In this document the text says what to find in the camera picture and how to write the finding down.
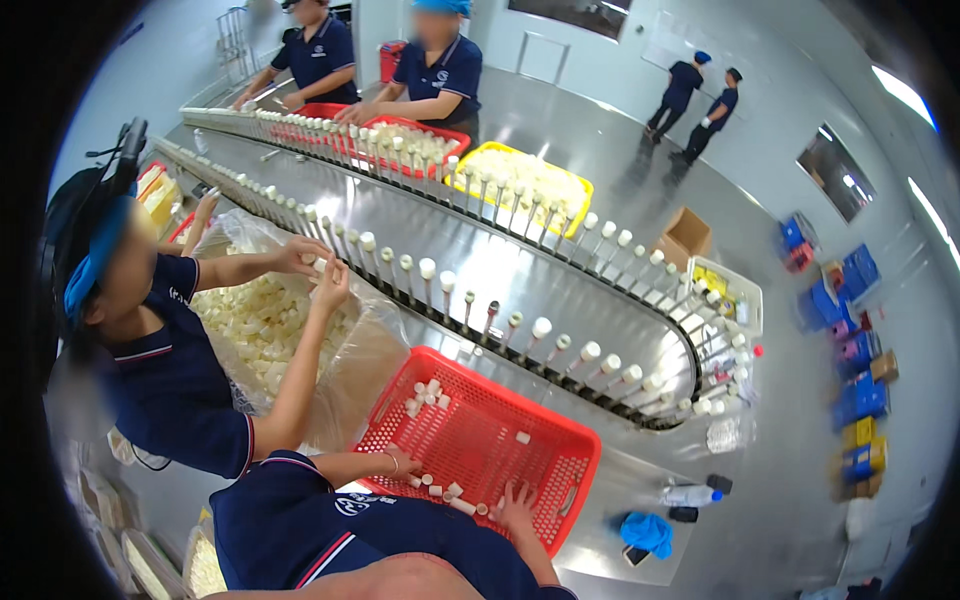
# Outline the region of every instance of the plastic water bottle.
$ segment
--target plastic water bottle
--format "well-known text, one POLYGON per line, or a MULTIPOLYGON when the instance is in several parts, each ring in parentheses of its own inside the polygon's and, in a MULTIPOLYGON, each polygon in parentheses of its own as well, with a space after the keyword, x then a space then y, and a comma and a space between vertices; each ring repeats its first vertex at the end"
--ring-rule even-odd
POLYGON ((660 494, 663 506, 688 506, 700 508, 723 499, 723 492, 710 486, 670 486, 660 494))
POLYGON ((206 140, 204 139, 204 132, 200 131, 200 128, 197 128, 193 131, 193 143, 197 146, 197 154, 203 156, 206 154, 206 151, 209 150, 209 147, 206 145, 206 140))

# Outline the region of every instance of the blue hair cap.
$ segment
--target blue hair cap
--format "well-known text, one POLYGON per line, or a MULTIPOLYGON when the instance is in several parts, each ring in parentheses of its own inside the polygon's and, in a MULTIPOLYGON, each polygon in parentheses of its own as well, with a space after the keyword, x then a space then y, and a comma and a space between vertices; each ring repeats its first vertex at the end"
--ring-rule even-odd
POLYGON ((470 0, 414 0, 413 7, 419 11, 456 12, 470 16, 470 0))

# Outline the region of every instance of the whiteboard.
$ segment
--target whiteboard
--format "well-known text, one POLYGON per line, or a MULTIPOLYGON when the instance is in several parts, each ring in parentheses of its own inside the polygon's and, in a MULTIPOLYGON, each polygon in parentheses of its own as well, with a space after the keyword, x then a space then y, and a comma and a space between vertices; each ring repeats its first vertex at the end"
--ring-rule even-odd
MULTIPOLYGON (((751 88, 759 88, 759 85, 763 81, 769 81, 769 78, 761 74, 750 60, 725 49, 719 41, 699 26, 679 18, 672 12, 658 12, 653 33, 642 57, 647 62, 669 70, 677 60, 691 62, 694 53, 698 50, 703 50, 713 58, 703 68, 704 84, 700 87, 700 93, 708 96, 712 103, 727 87, 725 82, 727 69, 736 67, 736 70, 743 75, 744 81, 739 86, 740 98, 733 110, 733 116, 744 121, 749 120, 758 95, 751 94, 751 88)), ((697 103, 696 94, 693 98, 690 109, 704 105, 706 110, 709 103, 705 103, 704 100, 697 103)))

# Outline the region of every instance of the yellow plastic basket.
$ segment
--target yellow plastic basket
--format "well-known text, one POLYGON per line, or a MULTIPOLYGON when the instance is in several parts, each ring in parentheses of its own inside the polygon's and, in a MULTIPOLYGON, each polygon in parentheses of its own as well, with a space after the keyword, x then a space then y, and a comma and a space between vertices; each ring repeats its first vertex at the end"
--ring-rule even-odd
MULTIPOLYGON (((516 148, 511 148, 510 146, 504 146, 499 142, 485 142, 483 145, 473 150, 473 152, 466 155, 464 159, 460 161, 460 164, 457 166, 457 173, 460 173, 461 171, 464 170, 464 168, 470 163, 470 159, 473 158, 474 155, 479 154, 484 150, 499 150, 502 152, 509 152, 516 155, 527 154, 527 153, 521 152, 520 150, 517 150, 516 148)), ((580 181, 580 183, 584 186, 584 191, 587 192, 587 198, 584 200, 584 204, 580 207, 580 211, 577 213, 577 216, 573 218, 573 222, 570 223, 570 227, 566 229, 566 234, 564 235, 565 238, 572 238, 573 234, 576 233, 577 228, 580 226, 581 223, 583 223, 584 217, 587 216, 587 213, 590 210, 590 199, 593 198, 593 184, 585 180, 584 178, 580 177, 579 175, 570 173, 569 171, 566 171, 565 169, 561 169, 556 165, 552 165, 549 162, 546 163, 546 166, 551 169, 557 169, 558 171, 563 171, 564 173, 568 173, 573 177, 577 178, 580 181)), ((450 177, 451 177, 450 175, 447 175, 444 180, 447 185, 450 185, 450 177)), ((461 185, 454 185, 454 187, 456 187, 461 192, 466 191, 464 187, 461 185)), ((470 196, 473 196, 474 198, 480 198, 479 193, 470 192, 470 196)), ((495 204, 494 200, 490 198, 487 198, 485 200, 488 204, 495 204)), ((503 205, 500 206, 500 210, 506 210, 507 212, 510 212, 511 208, 512 208, 511 206, 508 206, 508 207, 504 207, 503 205)), ((540 219, 536 219, 534 223, 543 227, 543 221, 541 221, 540 219)), ((549 228, 549 230, 552 231, 553 233, 556 233, 557 235, 560 235, 560 232, 561 232, 561 230, 557 227, 551 227, 549 228)))

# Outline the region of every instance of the navy polo shirt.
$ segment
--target navy polo shirt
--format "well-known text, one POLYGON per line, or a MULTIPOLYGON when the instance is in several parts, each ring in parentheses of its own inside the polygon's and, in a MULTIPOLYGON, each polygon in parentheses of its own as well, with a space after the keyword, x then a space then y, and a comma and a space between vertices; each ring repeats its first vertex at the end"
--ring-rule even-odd
POLYGON ((446 505, 336 493, 307 457, 278 450, 210 496, 229 589, 294 589, 409 552, 452 564, 489 600, 575 600, 538 586, 513 545, 446 505))
MULTIPOLYGON (((297 87, 304 89, 330 73, 342 71, 356 64, 353 58, 353 40, 342 21, 328 15, 317 33, 303 39, 303 29, 284 40, 283 47, 270 63, 277 71, 290 67, 297 87)), ((350 80, 326 94, 307 98, 306 102, 334 102, 351 105, 360 100, 357 86, 350 80)))
POLYGON ((134 445, 232 479, 250 466, 253 423, 233 410, 229 379, 189 306, 199 280, 196 259, 157 256, 143 303, 164 326, 108 347, 119 370, 111 402, 117 429, 134 445))
POLYGON ((727 124, 727 119, 729 119, 730 115, 733 114, 733 107, 736 106, 736 101, 739 100, 739 98, 740 94, 736 91, 736 88, 728 87, 727 89, 723 90, 723 93, 720 94, 719 98, 713 101, 713 104, 710 105, 710 110, 707 111, 707 115, 713 114, 713 112, 717 110, 720 105, 726 106, 727 112, 713 123, 710 123, 709 129, 712 132, 719 132, 723 129, 723 126, 727 124))
POLYGON ((670 67, 670 74, 673 79, 670 81, 670 86, 663 92, 663 101, 671 110, 684 112, 690 104, 693 90, 700 89, 703 84, 704 76, 692 64, 682 60, 670 67))
POLYGON ((463 36, 457 35, 432 66, 426 65, 423 47, 411 41, 400 53, 393 82, 407 86, 410 100, 436 98, 441 91, 463 96, 464 99, 445 119, 421 121, 431 127, 448 127, 463 123, 480 110, 477 89, 482 69, 483 53, 475 43, 463 36))

